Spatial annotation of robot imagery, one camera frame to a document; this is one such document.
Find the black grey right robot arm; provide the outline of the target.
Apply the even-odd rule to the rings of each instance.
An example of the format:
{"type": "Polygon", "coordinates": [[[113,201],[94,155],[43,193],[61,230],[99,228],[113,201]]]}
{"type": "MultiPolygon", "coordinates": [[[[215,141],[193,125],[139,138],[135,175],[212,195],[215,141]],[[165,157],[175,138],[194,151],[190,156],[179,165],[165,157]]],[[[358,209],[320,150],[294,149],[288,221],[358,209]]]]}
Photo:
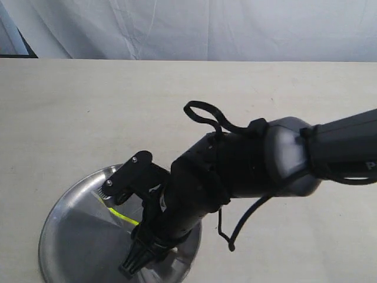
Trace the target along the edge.
{"type": "Polygon", "coordinates": [[[120,271],[132,278],[185,242],[209,213],[233,198],[255,198],[231,235],[229,250],[252,213],[271,198],[305,197],[324,180],[344,185],[376,182],[376,111],[312,126],[296,117],[257,119],[238,127],[215,106],[191,101],[184,112],[214,130],[186,150],[169,170],[137,152],[114,174],[116,204],[142,200],[141,222],[120,271]]]}

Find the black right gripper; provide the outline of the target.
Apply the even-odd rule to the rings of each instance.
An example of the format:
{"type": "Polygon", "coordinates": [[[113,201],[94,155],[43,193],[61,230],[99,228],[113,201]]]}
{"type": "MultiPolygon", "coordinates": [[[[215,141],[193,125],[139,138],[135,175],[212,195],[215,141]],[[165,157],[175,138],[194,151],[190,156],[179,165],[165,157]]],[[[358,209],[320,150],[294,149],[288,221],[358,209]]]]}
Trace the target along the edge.
{"type": "Polygon", "coordinates": [[[132,278],[149,263],[163,260],[172,248],[187,240],[207,214],[217,212],[229,201],[214,166],[173,167],[156,201],[145,205],[142,221],[131,233],[132,244],[120,272],[132,278]]]}

